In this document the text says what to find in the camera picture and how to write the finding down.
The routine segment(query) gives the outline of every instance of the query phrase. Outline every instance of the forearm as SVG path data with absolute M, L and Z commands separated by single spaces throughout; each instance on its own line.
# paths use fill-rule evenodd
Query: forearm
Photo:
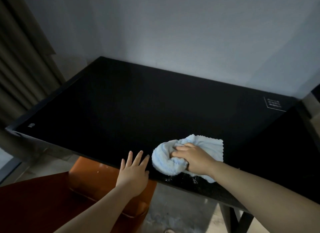
M 108 233 L 130 199 L 128 190 L 117 186 L 55 233 Z
M 270 232 L 319 232 L 320 205 L 311 200 L 223 162 L 214 162 L 208 174 Z

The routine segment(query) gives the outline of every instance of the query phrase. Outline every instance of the hand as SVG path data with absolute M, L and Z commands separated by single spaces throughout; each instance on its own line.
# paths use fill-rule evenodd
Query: hand
M 124 164 L 124 159 L 121 160 L 120 172 L 115 186 L 126 187 L 131 197 L 141 194 L 148 183 L 149 171 L 145 170 L 150 156 L 147 155 L 140 164 L 142 154 L 143 151 L 140 151 L 132 162 L 132 151 L 130 151 L 127 163 Z
M 194 174 L 208 175 L 209 169 L 216 162 L 206 151 L 192 143 L 177 146 L 176 150 L 171 153 L 171 156 L 187 160 L 189 163 L 187 170 Z

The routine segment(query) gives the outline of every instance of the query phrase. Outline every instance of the cleaning cloth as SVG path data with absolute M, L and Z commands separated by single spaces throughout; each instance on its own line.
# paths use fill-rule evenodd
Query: cleaning cloth
M 182 158 L 170 158 L 170 153 L 175 151 L 174 147 L 181 146 L 186 143 L 193 143 L 196 146 L 199 146 L 204 151 L 206 151 L 211 157 L 217 161 L 223 161 L 223 140 L 208 138 L 201 135 L 189 135 L 186 138 L 179 140 L 171 140 L 159 144 L 157 148 L 154 149 L 152 153 L 152 164 L 159 172 L 168 175 L 174 176 L 181 172 L 188 173 L 192 177 L 200 176 L 206 179 L 208 182 L 213 183 L 214 180 L 206 175 L 196 175 L 190 173 L 186 170 L 188 162 Z

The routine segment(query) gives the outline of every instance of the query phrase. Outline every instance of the black table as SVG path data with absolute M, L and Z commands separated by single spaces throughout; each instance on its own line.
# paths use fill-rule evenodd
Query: black table
M 225 163 L 312 198 L 301 189 L 306 185 L 294 183 L 298 173 L 290 164 L 288 150 L 307 143 L 314 146 L 312 166 L 319 159 L 296 103 L 293 97 L 100 57 L 7 130 L 117 168 L 129 150 L 152 154 L 158 144 L 190 134 L 218 138 Z M 151 179 L 246 211 L 217 183 L 183 173 L 168 177 L 151 162 L 147 169 Z M 310 183 L 316 173 L 306 173 Z

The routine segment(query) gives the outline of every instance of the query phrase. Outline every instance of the person's left hand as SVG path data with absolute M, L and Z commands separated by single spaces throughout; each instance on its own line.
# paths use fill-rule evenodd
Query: person's left hand
M 149 171 L 146 170 L 150 156 L 147 155 L 141 162 L 143 151 L 140 151 L 132 162 L 132 151 L 129 152 L 127 163 L 121 161 L 120 172 L 115 186 L 124 186 L 132 197 L 136 197 L 146 188 L 149 178 Z

